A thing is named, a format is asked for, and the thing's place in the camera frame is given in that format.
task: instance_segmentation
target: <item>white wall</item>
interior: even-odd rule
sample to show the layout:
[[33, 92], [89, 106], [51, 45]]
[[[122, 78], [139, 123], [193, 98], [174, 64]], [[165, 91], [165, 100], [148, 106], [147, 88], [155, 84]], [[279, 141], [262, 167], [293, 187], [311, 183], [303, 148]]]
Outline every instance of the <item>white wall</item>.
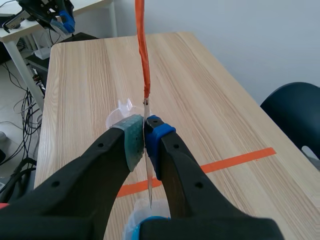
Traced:
[[[119, 36], [136, 33], [134, 2], [115, 0]], [[193, 32], [261, 104], [287, 83], [320, 87], [319, 9], [319, 0], [145, 0], [145, 31]], [[110, 36], [107, 12], [78, 16], [77, 32]]]

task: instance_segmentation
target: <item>white desk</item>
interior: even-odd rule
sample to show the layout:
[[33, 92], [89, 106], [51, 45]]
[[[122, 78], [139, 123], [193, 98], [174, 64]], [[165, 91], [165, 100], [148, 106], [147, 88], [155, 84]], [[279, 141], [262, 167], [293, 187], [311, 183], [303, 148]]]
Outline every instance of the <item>white desk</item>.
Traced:
[[[0, 5], [8, 0], [0, 0]], [[112, 37], [117, 37], [117, 23], [116, 23], [116, 13], [114, 0], [71, 0], [74, 9], [74, 17], [90, 11], [93, 9], [106, 7], [109, 10]], [[0, 16], [17, 14], [21, 10], [21, 7], [17, 2], [8, 2], [4, 6], [0, 7]], [[18, 29], [10, 30], [10, 33], [6, 32], [2, 28], [0, 29], [0, 42], [3, 42], [5, 48], [10, 54], [15, 66], [17, 67], [22, 79], [29, 88], [32, 96], [34, 97], [35, 102], [38, 104], [41, 111], [44, 108], [44, 99], [41, 95], [41, 92], [38, 90], [25, 62], [21, 57], [20, 52], [16, 46], [15, 40], [29, 35], [37, 30], [40, 30], [42, 27], [36, 21], [24, 20], [21, 23], [21, 26]]]

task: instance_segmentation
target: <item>knife blade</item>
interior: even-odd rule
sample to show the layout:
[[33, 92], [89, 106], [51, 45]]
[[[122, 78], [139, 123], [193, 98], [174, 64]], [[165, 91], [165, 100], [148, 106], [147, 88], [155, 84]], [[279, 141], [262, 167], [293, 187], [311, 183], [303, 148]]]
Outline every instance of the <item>knife blade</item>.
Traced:
[[[144, 120], [143, 120], [143, 129], [145, 127], [145, 122], [148, 117], [150, 117], [150, 103], [149, 98], [145, 98], [144, 102]], [[143, 131], [143, 141], [145, 140], [145, 131]], [[148, 182], [148, 192], [149, 192], [149, 201], [150, 201], [150, 208], [152, 209], [152, 178], [153, 178], [153, 165], [148, 157], [147, 149], [144, 147], [144, 157], [145, 157], [145, 168], [146, 168], [146, 177]]]

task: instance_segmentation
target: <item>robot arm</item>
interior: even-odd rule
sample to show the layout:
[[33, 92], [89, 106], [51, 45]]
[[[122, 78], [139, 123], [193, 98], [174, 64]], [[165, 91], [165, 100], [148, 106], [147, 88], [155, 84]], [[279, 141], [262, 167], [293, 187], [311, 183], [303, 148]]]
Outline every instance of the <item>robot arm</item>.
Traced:
[[20, 27], [22, 21], [32, 17], [43, 28], [59, 34], [75, 31], [74, 6], [70, 0], [17, 0], [22, 10], [5, 22], [2, 27], [8, 33]]

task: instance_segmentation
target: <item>orange tape strip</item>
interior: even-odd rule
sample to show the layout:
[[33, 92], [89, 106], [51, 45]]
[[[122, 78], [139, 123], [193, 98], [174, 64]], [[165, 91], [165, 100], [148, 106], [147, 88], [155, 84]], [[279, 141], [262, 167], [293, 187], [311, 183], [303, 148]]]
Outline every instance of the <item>orange tape strip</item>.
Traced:
[[145, 35], [145, 0], [135, 0], [135, 22], [144, 78], [144, 98], [150, 94], [150, 69]]
[[[217, 170], [226, 169], [235, 165], [243, 164], [253, 160], [262, 159], [275, 155], [276, 151], [272, 147], [261, 149], [258, 151], [249, 152], [243, 155], [234, 156], [220, 161], [211, 162], [201, 166], [201, 169], [207, 174]], [[156, 178], [152, 179], [152, 187], [156, 188], [162, 184]], [[117, 198], [127, 196], [130, 194], [139, 193], [148, 189], [148, 181], [140, 181], [134, 184], [123, 185], [118, 192]]]

